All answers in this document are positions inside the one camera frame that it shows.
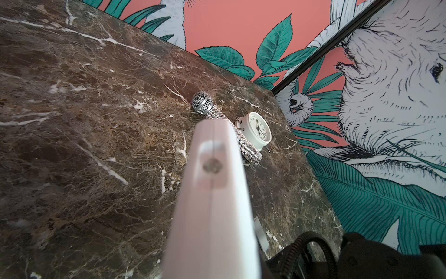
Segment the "white remote control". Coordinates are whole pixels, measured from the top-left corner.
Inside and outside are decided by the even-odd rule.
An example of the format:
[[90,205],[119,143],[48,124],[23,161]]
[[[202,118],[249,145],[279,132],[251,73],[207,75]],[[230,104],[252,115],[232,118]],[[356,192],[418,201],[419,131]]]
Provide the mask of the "white remote control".
[[161,261],[165,279],[259,279],[246,174],[232,124],[199,122]]

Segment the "white battery cover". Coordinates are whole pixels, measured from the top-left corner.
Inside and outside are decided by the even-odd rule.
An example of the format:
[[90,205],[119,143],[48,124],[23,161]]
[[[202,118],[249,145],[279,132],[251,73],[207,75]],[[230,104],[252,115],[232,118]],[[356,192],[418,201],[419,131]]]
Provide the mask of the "white battery cover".
[[254,218],[254,232],[256,234],[261,250],[266,253],[269,248],[268,238],[258,217]]

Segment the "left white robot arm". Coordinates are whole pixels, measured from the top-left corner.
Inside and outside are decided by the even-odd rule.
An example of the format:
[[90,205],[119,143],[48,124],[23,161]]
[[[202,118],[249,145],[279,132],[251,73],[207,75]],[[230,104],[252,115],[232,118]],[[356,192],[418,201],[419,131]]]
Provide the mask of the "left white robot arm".
[[422,245],[420,255],[403,255],[357,232],[343,235],[340,255],[313,231],[304,232],[262,262],[264,279],[443,279],[445,245]]

